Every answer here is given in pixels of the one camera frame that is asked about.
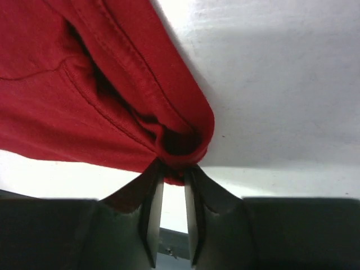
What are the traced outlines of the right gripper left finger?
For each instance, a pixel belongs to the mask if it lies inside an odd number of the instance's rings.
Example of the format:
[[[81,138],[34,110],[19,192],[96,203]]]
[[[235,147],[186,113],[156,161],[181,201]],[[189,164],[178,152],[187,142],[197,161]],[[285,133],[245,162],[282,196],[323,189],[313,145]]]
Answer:
[[[153,161],[137,178],[100,201],[122,215],[138,213],[136,235],[150,267],[156,266],[158,253],[164,174],[165,165]]]

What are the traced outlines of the red t shirt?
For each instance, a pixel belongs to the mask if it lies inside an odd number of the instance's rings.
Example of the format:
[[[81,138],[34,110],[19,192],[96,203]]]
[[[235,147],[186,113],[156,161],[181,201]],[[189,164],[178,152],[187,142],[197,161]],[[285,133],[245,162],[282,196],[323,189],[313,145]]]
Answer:
[[[168,184],[206,154],[213,111],[150,1],[2,1],[1,149]]]

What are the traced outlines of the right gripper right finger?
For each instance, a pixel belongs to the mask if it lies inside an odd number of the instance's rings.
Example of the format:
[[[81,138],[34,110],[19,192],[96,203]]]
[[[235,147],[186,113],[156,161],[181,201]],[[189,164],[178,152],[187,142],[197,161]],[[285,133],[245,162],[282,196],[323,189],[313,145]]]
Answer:
[[[239,198],[199,166],[184,172],[192,267],[243,267],[243,208]]]

